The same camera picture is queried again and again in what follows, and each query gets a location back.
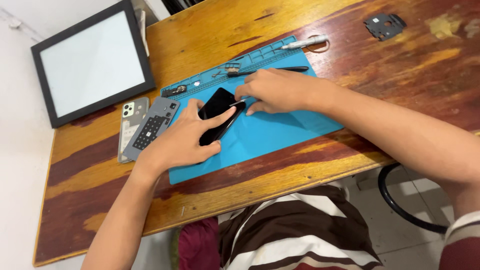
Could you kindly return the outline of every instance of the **forearm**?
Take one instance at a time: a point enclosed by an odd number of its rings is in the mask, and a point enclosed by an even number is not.
[[[419,112],[340,86],[332,88],[330,104],[317,102],[314,110],[435,180],[451,197],[456,215],[480,209],[479,138]]]
[[[134,169],[90,245],[82,270],[132,267],[155,187],[148,177]]]

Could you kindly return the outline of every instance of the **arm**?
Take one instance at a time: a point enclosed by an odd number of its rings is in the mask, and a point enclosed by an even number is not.
[[[320,112],[368,139],[388,155],[436,181],[456,217],[480,210],[480,138],[433,117],[372,98],[326,79],[283,70],[260,70],[236,98],[261,101],[248,109]]]
[[[196,164],[220,152],[220,142],[201,147],[199,139],[210,128],[217,127],[235,112],[208,120],[198,117],[203,102],[191,99],[179,118],[153,141],[138,160],[108,211],[84,259],[82,270],[130,269],[135,261],[148,209],[159,176],[165,170]]]

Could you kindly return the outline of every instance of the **black cable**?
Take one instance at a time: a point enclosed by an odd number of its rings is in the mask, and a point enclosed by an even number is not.
[[[398,214],[400,217],[404,218],[408,222],[419,226],[420,228],[423,228],[425,230],[429,230],[435,233],[441,233],[445,234],[448,227],[442,226],[442,225],[437,225],[437,224],[432,224],[428,223],[426,221],[423,221],[421,219],[418,219],[409,213],[407,213],[405,210],[403,210],[390,196],[390,193],[388,193],[387,190],[387,185],[385,183],[385,180],[387,178],[387,175],[389,172],[391,172],[394,168],[396,168],[400,163],[395,163],[392,165],[385,166],[381,171],[380,174],[378,175],[378,188],[380,189],[380,194],[382,194],[382,197],[384,200],[387,202],[387,204]]]

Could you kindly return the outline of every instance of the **blue silicone repair mat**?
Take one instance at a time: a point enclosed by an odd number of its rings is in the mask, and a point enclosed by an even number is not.
[[[310,69],[305,73],[315,76],[315,72],[301,49],[273,51],[273,49],[292,41],[296,41],[295,36],[289,36],[218,67],[162,88],[160,91],[179,85],[187,86],[187,92],[170,97],[180,101],[178,113],[173,121],[176,121],[180,111],[187,106],[188,100],[191,98],[207,102],[219,87],[235,93],[235,88],[243,84],[245,76],[227,78],[226,75],[217,75],[212,77],[213,74],[219,72],[225,74],[225,67],[238,66],[234,63],[240,64],[240,72],[270,67],[308,66]],[[252,98],[247,100],[247,108],[252,102]],[[256,112],[252,116],[245,116],[245,112],[246,110],[221,138],[222,151],[219,154],[200,164],[170,169],[170,183],[176,184],[342,128],[342,125],[330,118],[311,111],[276,114]]]

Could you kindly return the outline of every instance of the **white screwdriver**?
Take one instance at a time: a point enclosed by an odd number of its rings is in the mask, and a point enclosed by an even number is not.
[[[290,42],[286,45],[281,46],[280,48],[277,49],[296,49],[296,48],[303,48],[306,46],[310,46],[313,44],[319,44],[319,43],[324,43],[328,41],[328,36],[327,34],[319,35],[319,36],[314,36],[310,37],[306,40],[299,40],[299,41],[294,41]]]

